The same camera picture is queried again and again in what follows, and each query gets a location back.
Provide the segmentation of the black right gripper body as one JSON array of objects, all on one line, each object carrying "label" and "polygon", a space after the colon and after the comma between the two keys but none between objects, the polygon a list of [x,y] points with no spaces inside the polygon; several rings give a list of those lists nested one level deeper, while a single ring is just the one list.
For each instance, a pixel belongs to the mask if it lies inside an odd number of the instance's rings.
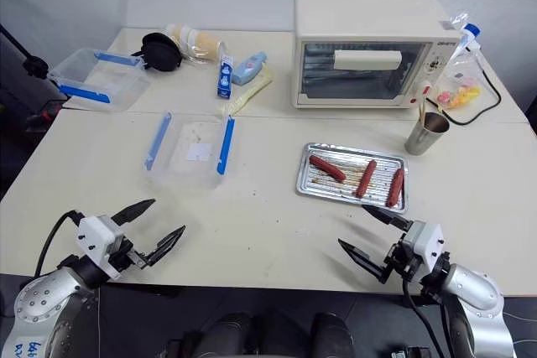
[{"label": "black right gripper body", "polygon": [[383,259],[382,283],[386,283],[392,272],[396,272],[405,282],[411,283],[423,264],[423,259],[414,253],[410,242],[400,237]]}]

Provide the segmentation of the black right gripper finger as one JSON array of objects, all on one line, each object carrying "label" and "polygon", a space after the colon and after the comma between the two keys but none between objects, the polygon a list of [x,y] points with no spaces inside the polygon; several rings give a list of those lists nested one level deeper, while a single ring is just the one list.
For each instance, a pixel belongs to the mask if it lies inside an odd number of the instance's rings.
[{"label": "black right gripper finger", "polygon": [[342,239],[338,239],[338,243],[358,266],[374,276],[380,283],[385,284],[388,281],[391,274],[389,267],[377,265],[370,259],[367,253]]},{"label": "black right gripper finger", "polygon": [[403,216],[386,210],[375,205],[363,205],[363,209],[377,220],[386,225],[395,226],[401,231],[408,231],[412,226],[412,221],[405,219]]}]

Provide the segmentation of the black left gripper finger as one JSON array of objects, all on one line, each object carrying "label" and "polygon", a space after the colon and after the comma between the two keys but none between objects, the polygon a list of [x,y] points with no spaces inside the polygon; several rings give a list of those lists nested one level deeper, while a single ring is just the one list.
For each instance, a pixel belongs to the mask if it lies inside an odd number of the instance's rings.
[{"label": "black left gripper finger", "polygon": [[115,215],[112,215],[111,220],[118,226],[132,222],[140,217],[149,207],[151,207],[155,201],[156,199],[147,199],[127,206]]},{"label": "black left gripper finger", "polygon": [[161,241],[157,243],[156,248],[148,255],[138,254],[137,266],[139,268],[152,267],[167,255],[182,237],[186,226],[181,226],[178,229],[170,232]]}]

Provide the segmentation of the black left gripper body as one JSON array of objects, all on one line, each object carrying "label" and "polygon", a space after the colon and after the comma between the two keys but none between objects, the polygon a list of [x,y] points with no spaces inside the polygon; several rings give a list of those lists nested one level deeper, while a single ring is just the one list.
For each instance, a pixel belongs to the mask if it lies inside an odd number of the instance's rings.
[{"label": "black left gripper body", "polygon": [[138,253],[127,237],[121,240],[119,248],[110,255],[108,263],[112,267],[108,277],[113,280],[119,278],[121,273],[131,266],[139,269],[144,269],[148,266],[145,255]]}]

